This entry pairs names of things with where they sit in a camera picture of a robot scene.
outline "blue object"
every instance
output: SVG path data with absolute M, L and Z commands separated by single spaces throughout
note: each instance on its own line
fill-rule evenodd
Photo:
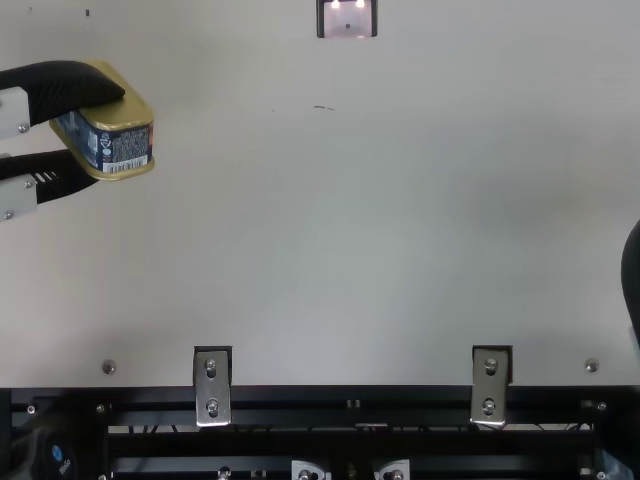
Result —
M 54 445 L 51 449 L 51 454 L 53 455 L 53 458 L 56 460 L 56 462 L 62 461 L 62 449 L 59 446 Z

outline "light fixture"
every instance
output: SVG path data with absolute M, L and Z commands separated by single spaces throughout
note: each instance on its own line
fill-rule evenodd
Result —
M 316 10 L 320 38 L 378 35 L 378 0 L 316 0 Z

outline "metal clip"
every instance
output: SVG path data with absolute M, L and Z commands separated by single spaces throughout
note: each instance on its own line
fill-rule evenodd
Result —
M 221 427 L 231 423 L 231 382 L 227 351 L 196 351 L 193 386 L 196 391 L 196 424 Z
M 291 461 L 291 480 L 331 480 L 331 472 L 306 460 Z
M 376 480 L 411 480 L 411 464 L 409 460 L 396 460 L 378 468 L 374 465 L 373 475 Z
M 473 351 L 473 388 L 471 421 L 482 425 L 503 426 L 506 390 L 509 380 L 509 352 L 476 348 Z

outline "can lid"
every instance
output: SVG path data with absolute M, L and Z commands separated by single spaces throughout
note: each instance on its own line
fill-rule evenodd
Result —
M 124 97 L 99 107 L 81 108 L 80 113 L 89 124 L 100 130 L 117 131 L 153 123 L 153 110 L 115 68 L 104 60 L 85 62 L 97 68 L 125 90 Z

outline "metal bracket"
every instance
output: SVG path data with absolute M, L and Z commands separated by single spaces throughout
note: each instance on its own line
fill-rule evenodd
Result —
M 221 427 L 231 423 L 231 376 L 226 350 L 198 351 L 193 356 L 196 424 Z
M 0 90 L 0 139 L 29 131 L 29 95 L 20 87 Z
M 375 468 L 376 480 L 411 480 L 411 464 L 409 460 L 396 460 Z
M 31 175 L 0 181 L 0 222 L 35 212 L 37 207 L 36 181 Z
M 473 350 L 473 388 L 471 421 L 482 425 L 503 426 L 506 391 L 511 371 L 509 351 L 475 348 Z
M 291 461 L 291 480 L 331 480 L 331 472 L 306 460 Z

